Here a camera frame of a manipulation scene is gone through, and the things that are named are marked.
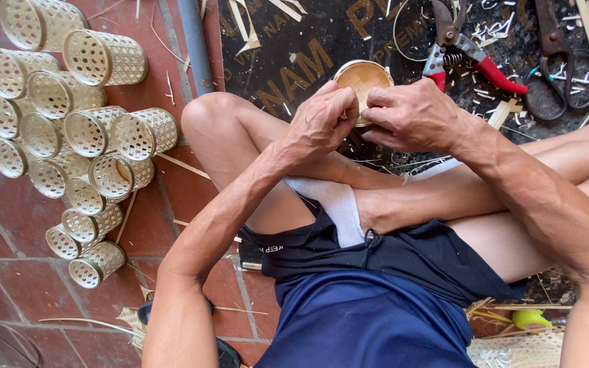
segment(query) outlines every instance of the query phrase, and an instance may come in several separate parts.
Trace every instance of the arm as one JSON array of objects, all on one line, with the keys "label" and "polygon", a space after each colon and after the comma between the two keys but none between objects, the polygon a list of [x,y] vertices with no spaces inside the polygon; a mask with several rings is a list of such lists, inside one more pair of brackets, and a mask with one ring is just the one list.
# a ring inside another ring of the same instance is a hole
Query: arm
[{"label": "arm", "polygon": [[[339,119],[343,111],[347,119]],[[288,171],[335,150],[358,117],[351,89],[327,83],[299,106],[286,134],[268,146],[181,233],[158,269],[143,367],[216,367],[210,311],[201,292],[238,229]]]},{"label": "arm", "polygon": [[589,366],[589,197],[435,89],[421,81],[398,91],[372,90],[368,104],[386,108],[368,109],[363,117],[385,129],[364,137],[398,151],[454,155],[493,189],[577,285],[562,365]]}]

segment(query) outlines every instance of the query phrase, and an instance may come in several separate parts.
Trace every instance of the navy blue shirt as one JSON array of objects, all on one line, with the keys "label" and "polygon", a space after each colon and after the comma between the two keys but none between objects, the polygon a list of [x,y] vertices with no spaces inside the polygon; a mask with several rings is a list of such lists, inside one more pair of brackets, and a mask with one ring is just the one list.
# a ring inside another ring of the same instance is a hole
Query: navy blue shirt
[{"label": "navy blue shirt", "polygon": [[413,281],[376,271],[275,284],[282,307],[261,367],[475,367],[463,309]]}]

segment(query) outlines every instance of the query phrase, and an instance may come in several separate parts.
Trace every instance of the right hand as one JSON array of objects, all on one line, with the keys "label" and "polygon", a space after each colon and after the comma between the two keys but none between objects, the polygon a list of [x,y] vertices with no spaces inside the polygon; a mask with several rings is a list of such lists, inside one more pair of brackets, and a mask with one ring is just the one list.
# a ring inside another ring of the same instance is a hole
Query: right hand
[{"label": "right hand", "polygon": [[367,141],[398,152],[432,151],[454,155],[483,120],[459,108],[431,79],[412,85],[372,88],[362,117],[376,125]]}]

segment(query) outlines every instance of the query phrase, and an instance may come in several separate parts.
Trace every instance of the dark shorts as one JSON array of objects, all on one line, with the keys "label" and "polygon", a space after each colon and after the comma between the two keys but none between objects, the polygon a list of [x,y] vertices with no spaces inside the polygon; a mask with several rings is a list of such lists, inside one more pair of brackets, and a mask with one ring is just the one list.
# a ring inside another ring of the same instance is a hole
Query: dark shorts
[{"label": "dark shorts", "polygon": [[524,297],[526,279],[506,284],[455,231],[440,220],[383,235],[376,247],[341,248],[334,223],[319,203],[306,203],[315,223],[278,234],[244,232],[263,251],[262,273],[277,282],[344,269],[381,271],[417,282],[463,308],[485,297]]}]

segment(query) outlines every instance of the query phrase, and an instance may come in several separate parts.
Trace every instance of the scissors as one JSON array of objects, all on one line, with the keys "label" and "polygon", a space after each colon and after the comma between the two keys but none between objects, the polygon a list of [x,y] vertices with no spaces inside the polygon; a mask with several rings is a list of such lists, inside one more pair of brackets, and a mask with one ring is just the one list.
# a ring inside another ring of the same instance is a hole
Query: scissors
[{"label": "scissors", "polygon": [[432,79],[435,85],[444,92],[446,83],[444,53],[446,46],[453,45],[461,50],[470,60],[476,62],[474,68],[485,75],[496,87],[517,94],[526,93],[528,90],[526,86],[506,79],[506,76],[497,68],[490,57],[476,43],[460,33],[465,22],[465,14],[467,13],[467,0],[460,0],[460,12],[456,16],[455,21],[449,9],[444,4],[438,0],[431,0],[431,3],[433,5],[433,13],[435,14],[437,38],[435,39],[435,43],[433,43],[429,58],[422,71],[425,77]]},{"label": "scissors", "polygon": [[[572,90],[572,76],[574,74],[574,54],[582,53],[589,57],[589,51],[587,50],[572,50],[568,45],[565,35],[562,29],[558,25],[556,20],[556,12],[553,10],[549,0],[535,0],[535,8],[538,14],[538,25],[540,27],[540,65],[529,71],[529,74],[524,80],[526,86],[529,85],[531,78],[537,75],[537,71],[540,72],[542,80],[551,87],[552,92],[558,98],[560,102],[560,111],[550,116],[543,116],[540,111],[541,109],[534,105],[539,99],[531,99],[529,95],[524,95],[524,103],[529,113],[535,116],[540,121],[554,121],[565,113],[567,109],[579,110],[589,106],[589,99],[582,105],[576,105],[571,98]],[[565,58],[566,71],[565,71],[565,89],[560,90],[554,82],[554,78],[549,73],[547,62],[550,56],[559,55]]]}]

